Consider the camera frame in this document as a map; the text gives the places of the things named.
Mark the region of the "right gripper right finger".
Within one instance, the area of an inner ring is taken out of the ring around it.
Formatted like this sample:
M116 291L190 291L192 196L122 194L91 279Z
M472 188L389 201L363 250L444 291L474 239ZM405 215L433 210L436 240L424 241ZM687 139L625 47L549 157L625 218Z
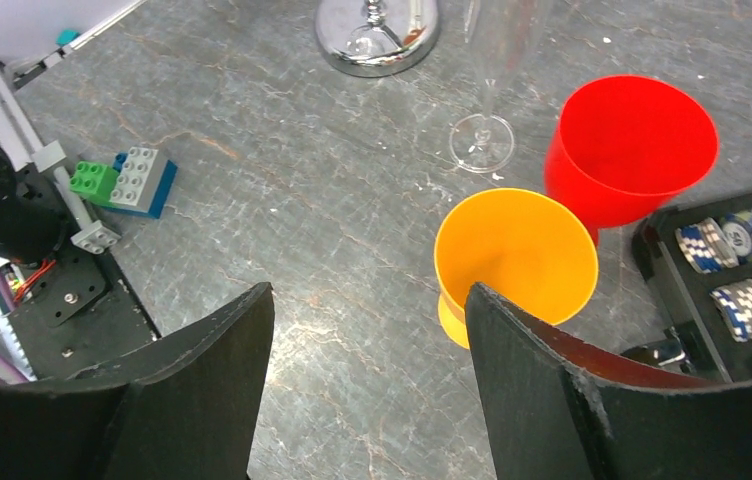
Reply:
M500 479L752 479L752 380L607 352L477 283L470 351Z

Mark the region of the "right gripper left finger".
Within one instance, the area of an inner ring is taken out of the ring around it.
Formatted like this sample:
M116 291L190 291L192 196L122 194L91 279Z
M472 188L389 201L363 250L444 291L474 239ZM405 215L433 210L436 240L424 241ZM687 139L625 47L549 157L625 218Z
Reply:
M0 479L244 479L274 336L261 282L68 379L0 385Z

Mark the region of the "yellow plastic wine glass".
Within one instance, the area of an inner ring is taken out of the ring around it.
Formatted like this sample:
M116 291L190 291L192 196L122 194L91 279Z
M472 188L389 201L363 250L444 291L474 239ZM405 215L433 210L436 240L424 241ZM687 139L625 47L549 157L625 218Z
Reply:
M465 304L482 282L535 317L558 325L591 300L599 278L594 239L564 205L531 190L495 188L459 202L434 241L437 316L469 348Z

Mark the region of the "red plastic wine glass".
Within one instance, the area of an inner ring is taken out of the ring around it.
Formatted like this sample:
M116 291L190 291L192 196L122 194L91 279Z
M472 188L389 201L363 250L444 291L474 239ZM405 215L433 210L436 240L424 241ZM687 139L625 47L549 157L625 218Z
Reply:
M684 90L634 74L591 80L563 103L547 148L545 194L564 211L543 225L596 241L698 184L719 151L715 120Z

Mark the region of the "clear flute glass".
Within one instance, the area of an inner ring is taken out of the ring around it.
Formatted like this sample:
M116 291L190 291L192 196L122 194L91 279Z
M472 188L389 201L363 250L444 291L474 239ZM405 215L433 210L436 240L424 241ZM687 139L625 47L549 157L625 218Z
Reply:
M481 109L449 131L449 153L461 169L491 173L510 161L514 130L495 114L495 101L535 51L553 3L543 0L470 1L464 38L479 86Z

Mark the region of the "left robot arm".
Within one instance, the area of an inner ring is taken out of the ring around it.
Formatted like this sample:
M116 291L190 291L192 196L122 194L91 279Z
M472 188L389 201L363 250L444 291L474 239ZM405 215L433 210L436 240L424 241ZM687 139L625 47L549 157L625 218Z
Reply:
M16 170L0 146L0 257L40 263L64 246L69 220L53 181L31 166Z

